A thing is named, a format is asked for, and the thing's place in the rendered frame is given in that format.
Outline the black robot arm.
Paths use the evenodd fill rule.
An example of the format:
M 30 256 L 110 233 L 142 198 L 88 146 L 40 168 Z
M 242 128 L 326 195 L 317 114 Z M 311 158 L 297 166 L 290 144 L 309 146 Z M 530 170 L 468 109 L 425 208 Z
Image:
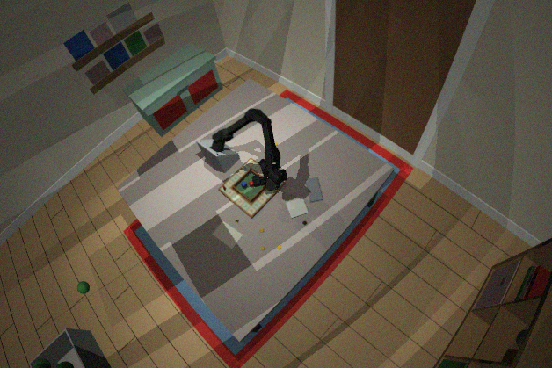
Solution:
M 284 180 L 284 172 L 280 168 L 280 152 L 277 149 L 272 132 L 272 121 L 261 110 L 249 109 L 244 116 L 229 128 L 222 129 L 212 135 L 213 143 L 210 147 L 216 152 L 224 151 L 225 141 L 230 141 L 234 133 L 252 121 L 257 121 L 262 125 L 263 135 L 265 139 L 265 159 L 258 163 L 264 175 L 268 176 L 265 179 L 266 188 L 268 191 L 278 190 L 280 183 Z M 272 164 L 276 162 L 276 164 Z

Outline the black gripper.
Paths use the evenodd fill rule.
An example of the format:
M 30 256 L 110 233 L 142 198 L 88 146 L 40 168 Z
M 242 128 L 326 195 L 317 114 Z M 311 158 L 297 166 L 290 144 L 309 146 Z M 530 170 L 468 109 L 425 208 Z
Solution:
M 286 170 L 283 169 L 281 170 L 283 171 L 285 174 L 284 174 L 284 180 L 283 181 L 286 181 L 287 180 L 287 173 L 286 173 Z M 258 186 L 263 186 L 265 185 L 266 186 L 266 182 L 265 182 L 265 179 L 267 178 L 268 176 L 264 175 L 262 177 L 260 177 L 259 175 L 256 175 L 256 176 L 252 176 L 252 182 L 253 182 L 253 186 L 254 187 L 258 187 Z M 269 178 L 269 177 L 268 177 Z

